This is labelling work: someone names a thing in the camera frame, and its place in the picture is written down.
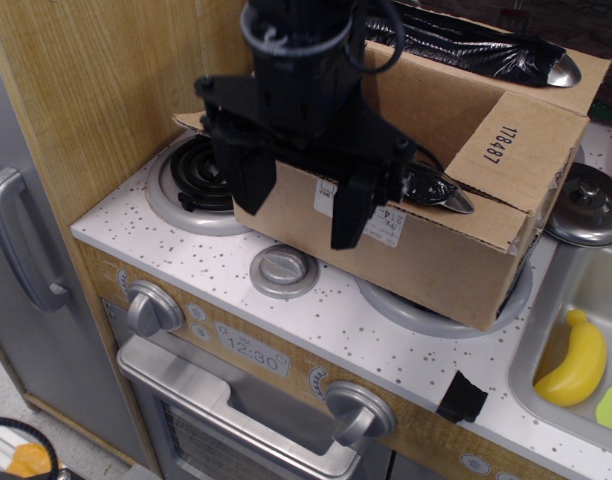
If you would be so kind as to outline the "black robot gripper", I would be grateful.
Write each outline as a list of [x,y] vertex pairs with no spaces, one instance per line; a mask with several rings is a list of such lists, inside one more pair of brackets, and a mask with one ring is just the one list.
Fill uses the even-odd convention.
[[377,4],[395,33],[384,64],[364,64],[366,1],[249,1],[240,29],[253,55],[248,75],[196,80],[204,125],[233,200],[256,215],[281,159],[339,181],[330,246],[357,246],[378,206],[402,198],[415,146],[366,104],[363,76],[399,60],[405,33],[394,5]]

